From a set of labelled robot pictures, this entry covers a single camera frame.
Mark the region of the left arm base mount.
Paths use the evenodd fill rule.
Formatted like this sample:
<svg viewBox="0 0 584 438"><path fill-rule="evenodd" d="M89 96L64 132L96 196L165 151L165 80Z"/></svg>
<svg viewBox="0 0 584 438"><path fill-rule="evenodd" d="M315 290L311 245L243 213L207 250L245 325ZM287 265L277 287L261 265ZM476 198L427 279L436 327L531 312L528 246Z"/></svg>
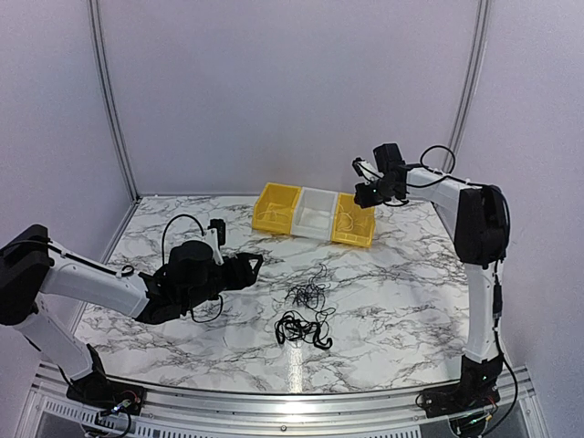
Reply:
<svg viewBox="0 0 584 438"><path fill-rule="evenodd" d="M67 397L70 400L114 412L116 406L125 408L130 415L138 415L146 395L144 387L136 384L111 380L104 370L99 354L88 346L92 360L91 373L78 380L62 377L68 385Z"/></svg>

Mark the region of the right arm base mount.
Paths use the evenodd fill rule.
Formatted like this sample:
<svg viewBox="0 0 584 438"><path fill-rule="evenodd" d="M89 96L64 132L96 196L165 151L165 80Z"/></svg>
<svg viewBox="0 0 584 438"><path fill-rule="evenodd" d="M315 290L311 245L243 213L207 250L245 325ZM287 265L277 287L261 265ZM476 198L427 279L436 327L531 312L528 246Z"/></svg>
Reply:
<svg viewBox="0 0 584 438"><path fill-rule="evenodd" d="M503 356L481 363L462 357L461 375L457 383L422 390L416 405L427 418L435 418L482 408L500 401L497 379L504 365Z"/></svg>

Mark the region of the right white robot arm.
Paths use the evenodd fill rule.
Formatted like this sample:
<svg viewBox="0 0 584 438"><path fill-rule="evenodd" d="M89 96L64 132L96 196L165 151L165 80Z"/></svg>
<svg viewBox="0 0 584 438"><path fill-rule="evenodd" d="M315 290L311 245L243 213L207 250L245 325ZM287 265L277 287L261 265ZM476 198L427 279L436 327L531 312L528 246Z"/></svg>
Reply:
<svg viewBox="0 0 584 438"><path fill-rule="evenodd" d="M361 158L352 167L362 181L355 186L360 208L410 201L431 203L464 265L469 297L469 334L462 358L461 382L452 400L470 409L487 394L487 381L501 373L504 354L499 321L503 313L502 266L510 241L510 213L501 189L470 182L424 162L408 163L399 146L386 143L373 151L374 163Z"/></svg>

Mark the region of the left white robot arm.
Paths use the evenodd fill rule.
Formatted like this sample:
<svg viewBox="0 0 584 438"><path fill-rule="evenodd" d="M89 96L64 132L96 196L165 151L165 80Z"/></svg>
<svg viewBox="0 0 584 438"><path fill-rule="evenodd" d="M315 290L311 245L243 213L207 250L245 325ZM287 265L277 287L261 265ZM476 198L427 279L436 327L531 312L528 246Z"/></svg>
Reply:
<svg viewBox="0 0 584 438"><path fill-rule="evenodd" d="M224 256L224 221L213 220L199 240L175 246L148 274L125 265L113 269L67 250L33 224L1 249L1 323L20 332L64 371L97 406L115 398L99 354L54 318L44 295L74 298L114 310L146 325L185 317L225 291L252 286L263 265L259 254Z"/></svg>

